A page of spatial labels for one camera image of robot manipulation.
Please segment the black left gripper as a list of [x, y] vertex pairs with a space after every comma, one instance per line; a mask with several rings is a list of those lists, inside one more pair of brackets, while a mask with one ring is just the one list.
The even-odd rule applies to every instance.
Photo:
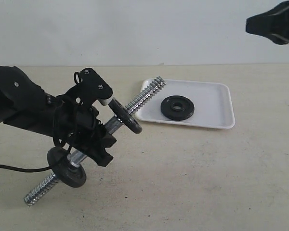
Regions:
[[98, 119], [98, 110], [84, 102], [76, 102], [69, 96], [52, 97], [54, 106], [52, 120], [52, 152], [69, 154], [72, 148], [88, 154], [98, 166], [106, 167], [112, 160], [105, 147], [112, 147], [116, 138], [112, 128]]

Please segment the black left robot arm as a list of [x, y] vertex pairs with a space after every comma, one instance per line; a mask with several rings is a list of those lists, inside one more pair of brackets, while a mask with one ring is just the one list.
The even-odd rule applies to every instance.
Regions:
[[52, 96], [18, 67], [0, 66], [0, 123], [52, 137], [56, 147], [69, 144], [105, 167], [106, 151], [116, 139], [100, 122], [95, 101], [107, 105], [111, 87], [92, 69], [74, 74], [75, 85]]

